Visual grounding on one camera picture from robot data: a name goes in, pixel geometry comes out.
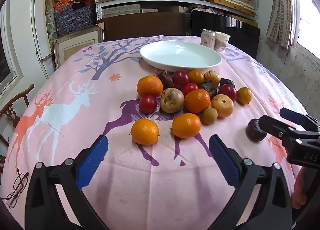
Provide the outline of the person's right hand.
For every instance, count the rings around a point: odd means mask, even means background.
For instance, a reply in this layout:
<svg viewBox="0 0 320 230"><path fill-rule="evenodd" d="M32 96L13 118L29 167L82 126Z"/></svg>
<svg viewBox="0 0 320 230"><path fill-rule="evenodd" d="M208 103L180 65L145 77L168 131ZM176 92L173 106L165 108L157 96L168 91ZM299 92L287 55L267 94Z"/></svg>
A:
<svg viewBox="0 0 320 230"><path fill-rule="evenodd" d="M301 206L306 204L307 198L306 194L304 193L304 174L305 168L302 167L297 175L294 192L291 196L291 203L294 209L300 209Z"/></svg>

